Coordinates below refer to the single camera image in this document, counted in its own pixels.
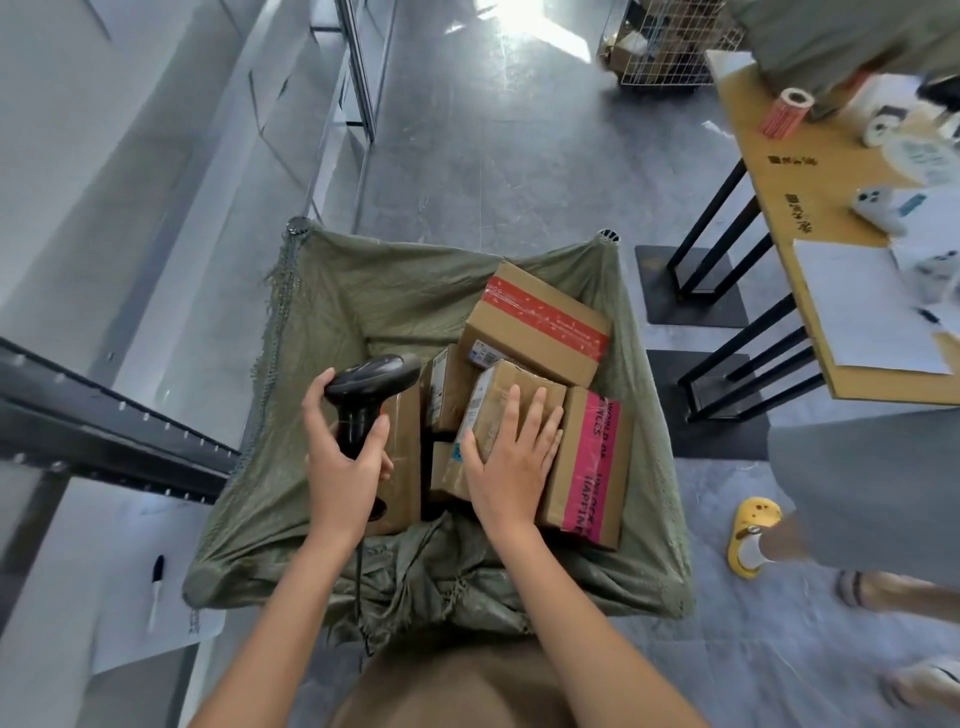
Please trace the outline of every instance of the leg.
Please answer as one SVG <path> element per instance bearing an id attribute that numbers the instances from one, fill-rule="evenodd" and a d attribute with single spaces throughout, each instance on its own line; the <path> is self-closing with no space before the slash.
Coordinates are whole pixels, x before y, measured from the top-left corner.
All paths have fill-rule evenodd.
<path id="1" fill-rule="evenodd" d="M 768 561 L 812 561 L 796 511 L 777 525 L 764 528 L 758 545 Z"/>
<path id="2" fill-rule="evenodd" d="M 883 571 L 863 574 L 860 603 L 873 612 L 906 612 L 960 624 L 960 592 L 910 576 Z"/>
<path id="3" fill-rule="evenodd" d="M 881 680 L 884 696 L 893 704 L 918 707 L 939 704 L 960 713 L 960 661 L 951 657 L 924 660 Z"/>

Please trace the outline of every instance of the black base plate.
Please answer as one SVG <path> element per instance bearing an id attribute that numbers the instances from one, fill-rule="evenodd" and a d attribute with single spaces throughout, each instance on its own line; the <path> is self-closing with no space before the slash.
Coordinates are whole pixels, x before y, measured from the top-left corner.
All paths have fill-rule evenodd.
<path id="1" fill-rule="evenodd" d="M 666 263 L 676 251 L 661 245 L 637 245 L 636 265 L 640 269 L 640 284 L 643 300 L 647 304 L 647 321 L 651 324 L 675 324 L 689 327 L 744 328 L 750 321 L 743 307 L 743 299 L 737 286 L 716 303 L 692 299 L 677 300 L 677 286 L 673 276 L 666 270 Z M 700 265 L 709 248 L 691 248 L 677 266 L 680 281 L 689 278 Z M 713 290 L 715 285 L 732 270 L 730 258 L 724 255 L 713 266 L 697 291 Z"/>
<path id="2" fill-rule="evenodd" d="M 674 457 L 710 458 L 713 460 L 767 460 L 767 431 L 770 420 L 765 414 L 757 415 L 745 423 L 732 420 L 688 423 L 690 412 L 686 393 L 677 380 L 700 363 L 708 352 L 647 352 L 650 368 L 657 384 L 660 407 L 670 430 L 670 442 Z M 734 354 L 726 359 L 712 375 L 731 372 L 746 362 L 746 354 Z M 737 384 L 750 381 L 747 377 Z M 761 401 L 759 395 L 751 395 L 738 402 L 736 409 L 746 409 Z"/>

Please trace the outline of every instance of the red tape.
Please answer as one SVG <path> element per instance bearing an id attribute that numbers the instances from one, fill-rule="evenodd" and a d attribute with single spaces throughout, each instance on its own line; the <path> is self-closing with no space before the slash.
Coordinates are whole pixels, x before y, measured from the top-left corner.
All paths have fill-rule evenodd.
<path id="1" fill-rule="evenodd" d="M 498 276 L 490 279 L 480 300 L 593 361 L 600 361 L 607 344 L 610 343 L 610 336 L 607 334 L 589 327 Z"/>

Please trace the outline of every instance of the sock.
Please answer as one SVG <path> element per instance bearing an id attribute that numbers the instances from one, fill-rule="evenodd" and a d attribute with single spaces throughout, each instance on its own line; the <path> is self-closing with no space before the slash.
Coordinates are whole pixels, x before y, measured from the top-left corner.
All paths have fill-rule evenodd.
<path id="1" fill-rule="evenodd" d="M 764 564 L 771 563 L 770 559 L 760 553 L 760 536 L 759 533 L 752 533 L 740 542 L 736 558 L 744 569 L 759 569 Z"/>

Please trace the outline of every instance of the white device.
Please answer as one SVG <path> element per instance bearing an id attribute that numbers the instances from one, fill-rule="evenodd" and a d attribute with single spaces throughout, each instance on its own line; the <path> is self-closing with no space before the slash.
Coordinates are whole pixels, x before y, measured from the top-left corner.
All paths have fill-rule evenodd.
<path id="1" fill-rule="evenodd" d="M 864 220 L 894 237 L 906 235 L 901 207 L 894 207 L 894 189 L 889 186 L 864 187 L 856 191 L 850 207 Z"/>
<path id="2" fill-rule="evenodd" d="M 906 115 L 907 109 L 903 107 L 882 106 L 874 111 L 860 136 L 863 146 L 878 147 L 883 144 L 897 132 Z"/>

